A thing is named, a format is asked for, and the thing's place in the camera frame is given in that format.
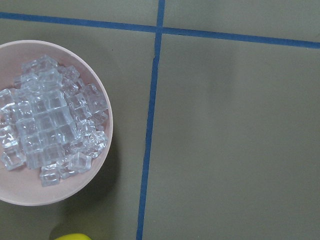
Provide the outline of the pink bowl of ice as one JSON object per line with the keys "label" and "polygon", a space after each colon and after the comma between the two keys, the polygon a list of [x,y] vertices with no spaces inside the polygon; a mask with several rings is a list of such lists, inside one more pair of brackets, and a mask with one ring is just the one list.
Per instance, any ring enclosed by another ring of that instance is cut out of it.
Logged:
{"label": "pink bowl of ice", "polygon": [[106,88],[74,52],[40,40],[0,46],[0,199],[44,206],[86,187],[113,138]]}

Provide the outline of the whole yellow lemon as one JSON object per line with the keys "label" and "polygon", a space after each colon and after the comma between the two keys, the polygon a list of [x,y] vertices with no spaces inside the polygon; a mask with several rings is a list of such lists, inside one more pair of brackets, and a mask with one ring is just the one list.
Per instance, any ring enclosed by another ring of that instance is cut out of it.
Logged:
{"label": "whole yellow lemon", "polygon": [[83,233],[71,233],[55,238],[54,240],[92,240]]}

